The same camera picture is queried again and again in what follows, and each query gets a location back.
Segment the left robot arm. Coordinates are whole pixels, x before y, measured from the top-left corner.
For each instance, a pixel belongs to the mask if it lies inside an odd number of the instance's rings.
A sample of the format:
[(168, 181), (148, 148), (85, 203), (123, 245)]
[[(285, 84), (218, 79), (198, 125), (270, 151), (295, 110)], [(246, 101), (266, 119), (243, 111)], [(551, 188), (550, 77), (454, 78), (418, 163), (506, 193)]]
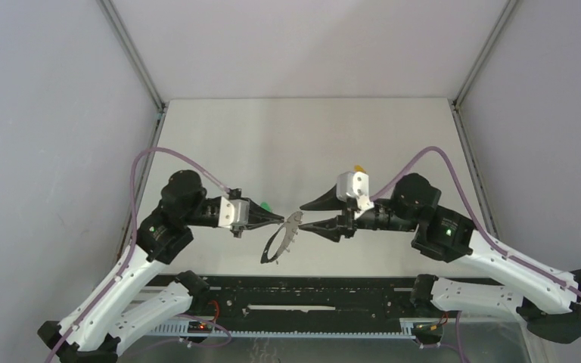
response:
[(180, 170), (169, 177), (160, 201), (132, 233), (119, 262), (72, 313), (46, 321), (38, 335), (61, 362), (115, 362), (139, 338), (179, 314), (199, 315), (209, 305), (208, 283), (184, 271), (154, 298), (130, 309), (135, 296), (194, 239), (193, 227), (243, 231), (277, 225), (284, 217), (269, 212), (238, 189), (207, 197), (200, 175)]

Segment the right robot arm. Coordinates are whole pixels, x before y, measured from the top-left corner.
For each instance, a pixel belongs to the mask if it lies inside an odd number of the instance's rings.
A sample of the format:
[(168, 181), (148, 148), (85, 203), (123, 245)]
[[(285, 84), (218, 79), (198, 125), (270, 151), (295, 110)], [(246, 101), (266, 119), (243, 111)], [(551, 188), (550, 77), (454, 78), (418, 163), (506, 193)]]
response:
[(302, 205), (304, 211), (333, 211), (335, 217), (301, 229), (333, 242), (359, 230), (411, 232), (411, 245), (421, 255), (475, 268), (492, 279), (475, 284), (421, 274), (409, 297), (417, 315), (439, 310), (513, 318), (553, 343), (581, 338), (581, 269), (543, 265), (481, 232), (473, 220), (441, 206), (440, 190), (419, 174), (401, 177), (388, 198), (372, 200), (368, 186), (364, 172), (340, 175), (333, 188)]

